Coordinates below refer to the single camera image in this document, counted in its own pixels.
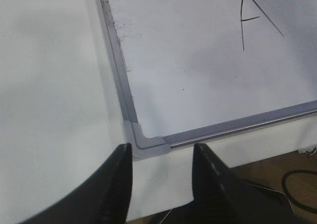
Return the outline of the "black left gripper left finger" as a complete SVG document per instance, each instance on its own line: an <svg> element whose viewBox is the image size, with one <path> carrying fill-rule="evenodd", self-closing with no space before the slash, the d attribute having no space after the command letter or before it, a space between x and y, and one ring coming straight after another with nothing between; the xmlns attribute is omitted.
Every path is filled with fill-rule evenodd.
<svg viewBox="0 0 317 224"><path fill-rule="evenodd" d="M26 224L124 224L132 194L132 147L120 144L81 185Z"/></svg>

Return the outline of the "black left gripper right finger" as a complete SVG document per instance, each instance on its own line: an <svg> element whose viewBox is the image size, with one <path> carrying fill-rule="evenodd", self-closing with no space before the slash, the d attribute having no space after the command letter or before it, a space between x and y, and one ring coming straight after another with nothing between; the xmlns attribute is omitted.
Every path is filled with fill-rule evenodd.
<svg viewBox="0 0 317 224"><path fill-rule="evenodd" d="M159 214L154 224L303 224L287 197L238 177L206 144L194 146L193 201Z"/></svg>

